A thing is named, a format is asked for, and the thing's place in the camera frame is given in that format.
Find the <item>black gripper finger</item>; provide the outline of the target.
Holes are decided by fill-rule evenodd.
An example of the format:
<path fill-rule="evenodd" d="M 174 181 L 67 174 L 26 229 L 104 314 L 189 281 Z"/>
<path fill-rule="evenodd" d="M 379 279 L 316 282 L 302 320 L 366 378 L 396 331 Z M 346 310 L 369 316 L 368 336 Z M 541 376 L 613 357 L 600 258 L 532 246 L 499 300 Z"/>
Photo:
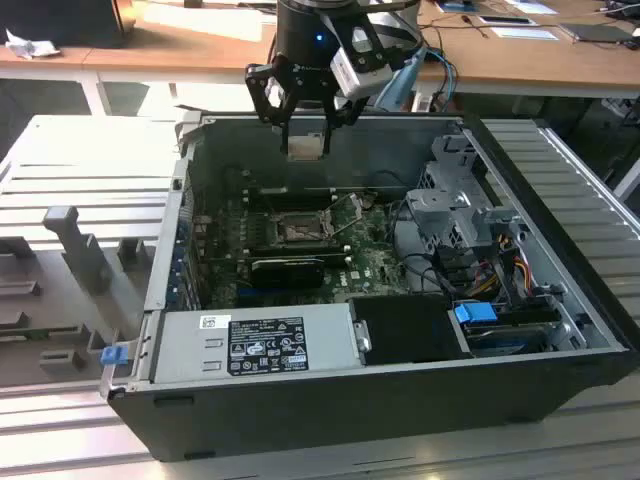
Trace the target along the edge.
<path fill-rule="evenodd" d="M 275 80 L 284 90 L 284 99 L 274 106 L 267 94 L 270 80 Z M 281 130 L 282 153 L 288 152 L 289 122 L 296 107 L 296 85 L 291 62 L 249 64 L 245 69 L 245 84 L 259 119 Z"/>
<path fill-rule="evenodd" d="M 348 100 L 340 108 L 335 106 L 333 98 L 323 101 L 323 110 L 325 113 L 325 124 L 323 129 L 324 153 L 330 152 L 331 136 L 333 131 L 345 125 L 354 125 L 367 106 L 368 100 L 368 97 L 360 98 L 356 101 Z"/>

